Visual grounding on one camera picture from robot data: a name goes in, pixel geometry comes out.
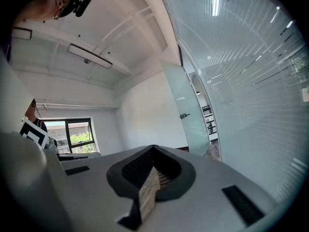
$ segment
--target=door handle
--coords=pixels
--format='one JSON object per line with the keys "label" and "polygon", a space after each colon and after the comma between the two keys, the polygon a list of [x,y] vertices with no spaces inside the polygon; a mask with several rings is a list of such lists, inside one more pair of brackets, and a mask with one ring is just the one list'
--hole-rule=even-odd
{"label": "door handle", "polygon": [[180,114],[179,118],[184,119],[187,118],[190,114]]}

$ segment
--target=black and white sign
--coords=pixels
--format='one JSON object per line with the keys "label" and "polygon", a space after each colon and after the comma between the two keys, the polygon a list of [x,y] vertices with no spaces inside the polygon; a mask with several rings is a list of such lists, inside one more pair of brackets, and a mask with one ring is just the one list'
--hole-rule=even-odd
{"label": "black and white sign", "polygon": [[24,119],[21,123],[21,129],[19,133],[25,138],[32,139],[40,146],[41,149],[44,149],[48,139],[48,133],[42,130],[40,127],[37,127],[29,120]]}

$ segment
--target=glass door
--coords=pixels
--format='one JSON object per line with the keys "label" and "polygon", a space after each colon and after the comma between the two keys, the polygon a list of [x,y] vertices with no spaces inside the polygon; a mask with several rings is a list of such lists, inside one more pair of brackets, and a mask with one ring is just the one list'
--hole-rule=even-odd
{"label": "glass door", "polygon": [[210,143],[202,110],[189,77],[180,65],[165,61],[161,65],[175,99],[179,119],[183,123],[189,151],[203,156]]}

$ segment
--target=frosted glass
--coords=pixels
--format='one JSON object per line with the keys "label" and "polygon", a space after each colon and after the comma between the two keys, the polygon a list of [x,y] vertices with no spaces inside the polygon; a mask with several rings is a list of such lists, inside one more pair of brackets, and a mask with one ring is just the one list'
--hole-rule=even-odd
{"label": "frosted glass", "polygon": [[204,116],[189,77],[180,65],[165,61],[162,61],[161,65],[169,82],[179,115],[188,115],[181,119],[181,122],[188,142],[189,152],[203,156],[209,149],[210,142]]}
{"label": "frosted glass", "polygon": [[270,0],[164,0],[216,117],[222,162],[278,202],[309,164],[308,47]]}

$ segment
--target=rectangular light fixture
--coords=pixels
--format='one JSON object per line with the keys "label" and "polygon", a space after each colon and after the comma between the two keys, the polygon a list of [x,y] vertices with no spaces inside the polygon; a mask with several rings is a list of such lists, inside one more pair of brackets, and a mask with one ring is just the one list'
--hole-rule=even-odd
{"label": "rectangular light fixture", "polygon": [[12,37],[29,41],[32,38],[32,30],[15,27],[12,31]]}
{"label": "rectangular light fixture", "polygon": [[80,46],[77,46],[75,44],[70,44],[68,47],[68,52],[73,53],[77,56],[80,56],[82,58],[85,58],[91,62],[94,62],[106,69],[110,69],[112,67],[112,63],[109,62],[108,60],[101,58],[100,56],[85,50],[83,48],[81,48]]}

